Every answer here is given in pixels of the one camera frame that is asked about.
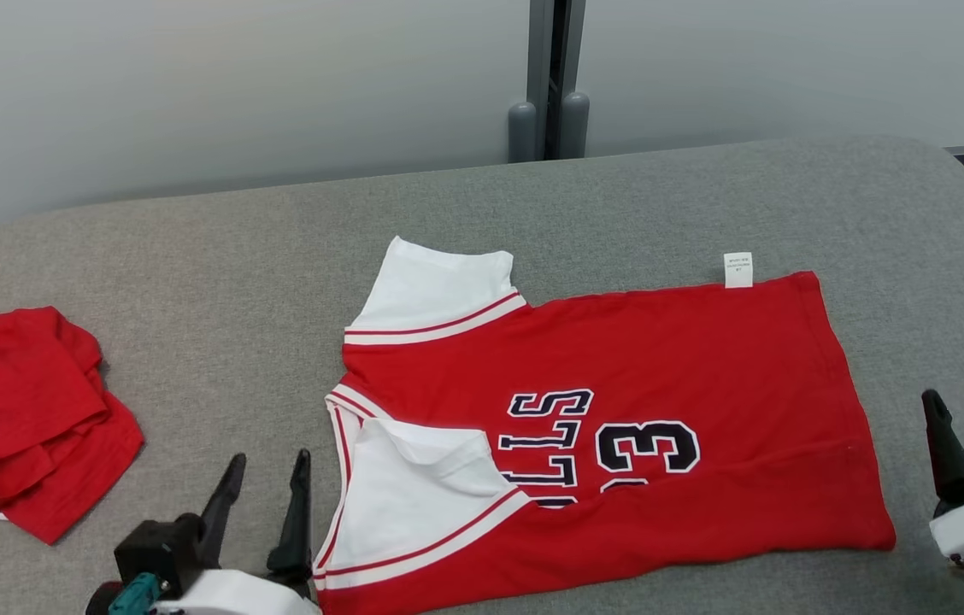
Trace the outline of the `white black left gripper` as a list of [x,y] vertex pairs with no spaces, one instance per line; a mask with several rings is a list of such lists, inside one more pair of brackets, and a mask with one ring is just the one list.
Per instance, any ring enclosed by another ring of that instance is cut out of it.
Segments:
[[[247,456],[236,453],[220,476],[200,515],[198,563],[220,568],[226,525],[241,493]],[[298,452],[290,482],[290,501],[278,545],[268,554],[268,577],[238,570],[206,570],[184,593],[154,573],[142,572],[129,583],[103,583],[88,600],[86,614],[320,614],[312,600],[278,583],[309,583],[311,549],[311,456]]]

